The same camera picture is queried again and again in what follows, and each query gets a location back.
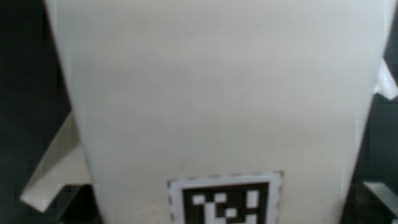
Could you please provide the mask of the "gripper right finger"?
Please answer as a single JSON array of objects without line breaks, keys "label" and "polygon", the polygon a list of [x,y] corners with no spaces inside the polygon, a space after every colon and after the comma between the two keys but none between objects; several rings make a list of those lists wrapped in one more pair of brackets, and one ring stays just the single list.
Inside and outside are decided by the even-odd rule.
[{"label": "gripper right finger", "polygon": [[398,224],[398,194],[383,182],[362,181],[349,188],[342,224]]}]

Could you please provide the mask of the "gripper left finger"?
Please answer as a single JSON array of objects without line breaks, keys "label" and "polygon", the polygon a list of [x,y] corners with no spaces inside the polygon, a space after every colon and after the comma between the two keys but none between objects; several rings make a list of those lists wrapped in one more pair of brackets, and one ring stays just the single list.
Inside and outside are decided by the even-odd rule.
[{"label": "gripper left finger", "polygon": [[54,197],[54,224],[99,224],[99,212],[90,185],[67,185]]}]

